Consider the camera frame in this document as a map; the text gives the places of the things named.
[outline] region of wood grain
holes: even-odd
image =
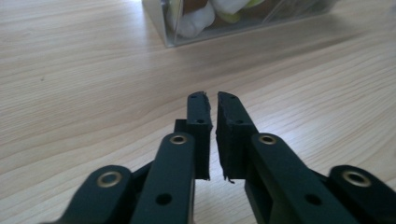
[[[0,222],[58,218],[95,169],[151,161],[186,96],[238,95],[312,169],[359,166],[396,189],[392,1],[166,49],[140,1],[0,3]],[[196,223],[255,223],[243,181],[198,181]]]

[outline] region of clear plastic box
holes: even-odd
[[[337,0],[143,0],[166,47],[328,12]]]

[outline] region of light wood surface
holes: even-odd
[[[0,222],[58,218],[95,169],[151,161],[186,97],[240,97],[322,174],[359,166],[396,189],[393,1],[166,49],[140,1],[0,1]],[[197,181],[196,223],[255,223],[243,181]]]

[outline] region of round hole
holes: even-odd
[[[171,138],[171,143],[181,145],[187,142],[187,138],[183,135],[176,135]]]
[[[273,145],[276,143],[276,139],[270,135],[262,135],[259,140],[266,145]]]
[[[343,178],[352,185],[367,188],[371,186],[371,181],[365,175],[355,171],[344,171]]]
[[[157,196],[155,202],[160,205],[167,205],[172,202],[172,196],[168,193],[160,194]]]
[[[305,199],[307,202],[314,205],[321,205],[321,199],[315,194],[306,194]]]
[[[116,171],[106,172],[98,177],[96,184],[101,188],[110,188],[121,181],[122,175]]]

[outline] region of brass ring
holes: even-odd
[[[109,175],[114,175],[115,179],[111,181],[105,181],[105,177]],[[110,188],[120,183],[121,179],[122,179],[122,175],[119,172],[109,171],[100,175],[96,181],[96,184],[101,188]]]
[[[184,135],[175,135],[171,137],[170,141],[175,145],[181,145],[187,142],[187,137],[185,137]]]
[[[369,178],[355,171],[344,171],[343,178],[352,185],[367,188],[372,185]]]
[[[274,145],[276,143],[276,139],[270,135],[261,135],[259,137],[259,141],[264,143],[265,145]]]

